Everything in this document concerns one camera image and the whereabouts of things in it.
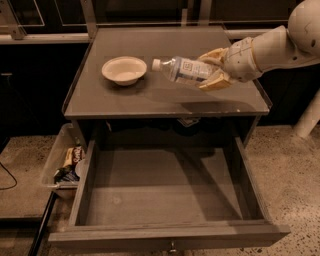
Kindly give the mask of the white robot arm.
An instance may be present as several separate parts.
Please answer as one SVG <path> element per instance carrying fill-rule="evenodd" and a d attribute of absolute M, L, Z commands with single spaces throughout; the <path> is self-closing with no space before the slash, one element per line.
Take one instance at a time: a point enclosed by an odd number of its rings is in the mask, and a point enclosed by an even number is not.
<path fill-rule="evenodd" d="M 247 37 L 229 48 L 217 48 L 198 58 L 217 66 L 199 85 L 219 90 L 248 82 L 274 69 L 320 63 L 320 0 L 303 0 L 291 13 L 288 27 L 279 26 L 257 37 Z"/>

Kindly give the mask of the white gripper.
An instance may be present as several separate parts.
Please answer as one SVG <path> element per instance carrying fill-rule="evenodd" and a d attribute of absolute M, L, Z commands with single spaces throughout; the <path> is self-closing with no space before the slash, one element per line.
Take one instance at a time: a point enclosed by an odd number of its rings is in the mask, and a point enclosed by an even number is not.
<path fill-rule="evenodd" d="M 247 82 L 262 75 L 254 59 L 251 37 L 235 42 L 228 49 L 217 48 L 209 51 L 201 55 L 198 60 L 217 66 L 223 65 L 225 71 L 218 69 L 207 80 L 201 82 L 198 88 L 203 91 L 228 88 L 232 79 Z"/>

